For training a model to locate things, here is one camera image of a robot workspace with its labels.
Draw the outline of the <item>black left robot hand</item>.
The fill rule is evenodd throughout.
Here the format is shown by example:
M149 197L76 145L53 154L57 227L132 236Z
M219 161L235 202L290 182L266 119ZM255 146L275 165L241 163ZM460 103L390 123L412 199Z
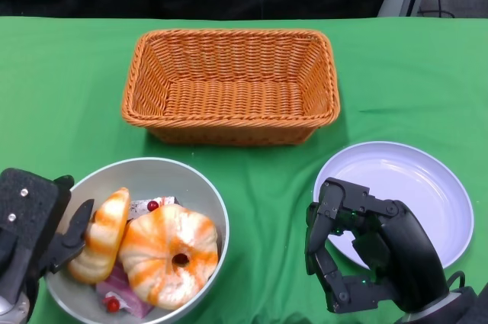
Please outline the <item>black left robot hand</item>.
M85 247L85 231L92 217L94 199L83 202L72 215L67 230L55 233L47 251L39 263L40 276L57 273L74 258L79 256Z

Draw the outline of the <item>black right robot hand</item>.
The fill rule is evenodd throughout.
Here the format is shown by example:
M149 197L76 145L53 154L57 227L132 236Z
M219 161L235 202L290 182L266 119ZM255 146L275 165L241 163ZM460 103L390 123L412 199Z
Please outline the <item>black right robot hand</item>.
M403 202L381 200L365 186L327 178L307 209L306 222L306 270L319 279L331 313L372 310L382 300L414 313L448 295L440 258ZM353 248L374 277L344 275L326 249L329 236L346 231L353 233Z

